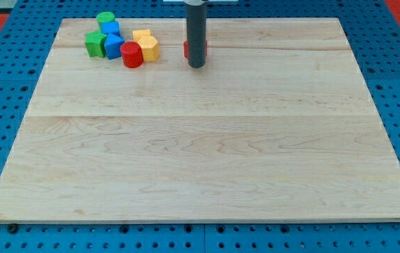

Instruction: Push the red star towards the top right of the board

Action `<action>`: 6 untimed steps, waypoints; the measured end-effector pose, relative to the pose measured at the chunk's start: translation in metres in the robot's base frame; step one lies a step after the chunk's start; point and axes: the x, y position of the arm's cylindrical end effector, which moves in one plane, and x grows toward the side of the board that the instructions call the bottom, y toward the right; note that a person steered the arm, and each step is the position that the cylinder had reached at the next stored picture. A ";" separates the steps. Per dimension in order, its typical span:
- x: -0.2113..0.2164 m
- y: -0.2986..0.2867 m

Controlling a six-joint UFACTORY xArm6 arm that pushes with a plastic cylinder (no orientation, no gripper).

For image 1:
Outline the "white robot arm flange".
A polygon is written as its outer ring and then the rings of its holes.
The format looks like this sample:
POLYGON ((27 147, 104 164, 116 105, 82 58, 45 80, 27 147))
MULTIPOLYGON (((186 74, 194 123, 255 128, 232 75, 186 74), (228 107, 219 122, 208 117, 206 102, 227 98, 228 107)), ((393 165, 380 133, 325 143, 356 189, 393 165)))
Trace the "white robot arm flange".
POLYGON ((184 5, 188 4, 191 6, 200 6, 203 4, 209 5, 233 5, 237 4, 239 0, 162 0, 163 4, 166 5, 184 5))

